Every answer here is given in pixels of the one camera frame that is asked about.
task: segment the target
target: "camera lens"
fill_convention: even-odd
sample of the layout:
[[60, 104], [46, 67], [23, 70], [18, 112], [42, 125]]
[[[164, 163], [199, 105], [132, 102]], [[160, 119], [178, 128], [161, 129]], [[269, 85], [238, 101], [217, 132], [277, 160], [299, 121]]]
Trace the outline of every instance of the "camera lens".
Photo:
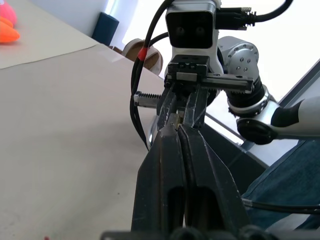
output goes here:
[[206, 35], [206, 31], [205, 29], [202, 27], [202, 26], [198, 26], [196, 29], [195, 29], [195, 34], [198, 36], [198, 37], [204, 37]]
[[181, 26], [176, 28], [176, 35], [182, 37], [185, 35], [185, 29]]

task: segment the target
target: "red tape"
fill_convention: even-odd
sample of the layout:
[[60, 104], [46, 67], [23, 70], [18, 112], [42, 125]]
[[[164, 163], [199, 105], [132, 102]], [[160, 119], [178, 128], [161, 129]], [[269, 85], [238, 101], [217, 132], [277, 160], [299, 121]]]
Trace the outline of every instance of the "red tape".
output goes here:
[[148, 48], [147, 47], [141, 48], [141, 50], [138, 53], [138, 59], [140, 61], [144, 62], [146, 60], [146, 57], [147, 57], [147, 52], [148, 52]]

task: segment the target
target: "blue jeans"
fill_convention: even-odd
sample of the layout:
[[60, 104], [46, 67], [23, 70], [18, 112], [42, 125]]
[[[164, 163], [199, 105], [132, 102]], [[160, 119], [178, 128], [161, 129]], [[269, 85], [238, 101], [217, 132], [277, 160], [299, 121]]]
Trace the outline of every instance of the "blue jeans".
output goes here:
[[[279, 205], [320, 204], [320, 140], [300, 141], [258, 177], [242, 197]], [[254, 208], [247, 213], [251, 223], [263, 229], [290, 215]], [[296, 228], [318, 229], [319, 216], [306, 216], [307, 220]]]

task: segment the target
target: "pink object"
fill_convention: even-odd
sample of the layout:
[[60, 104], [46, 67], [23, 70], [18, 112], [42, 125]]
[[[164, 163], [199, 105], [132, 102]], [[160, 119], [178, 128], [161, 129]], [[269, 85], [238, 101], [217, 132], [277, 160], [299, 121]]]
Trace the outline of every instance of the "pink object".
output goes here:
[[9, 20], [13, 25], [17, 23], [14, 9], [5, 0], [0, 0], [0, 16]]

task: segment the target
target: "table surface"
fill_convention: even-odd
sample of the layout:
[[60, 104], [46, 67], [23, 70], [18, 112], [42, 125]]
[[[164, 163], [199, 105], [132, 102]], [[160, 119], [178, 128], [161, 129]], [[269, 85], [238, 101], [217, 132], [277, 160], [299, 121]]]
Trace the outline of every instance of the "table surface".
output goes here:
[[82, 34], [29, 0], [7, 0], [17, 15], [20, 39], [0, 44], [0, 69], [91, 48], [97, 41]]
[[[130, 229], [147, 153], [129, 114], [132, 66], [99, 44], [0, 69], [0, 239]], [[140, 86], [163, 90], [148, 70]], [[154, 114], [140, 111], [144, 126]]]

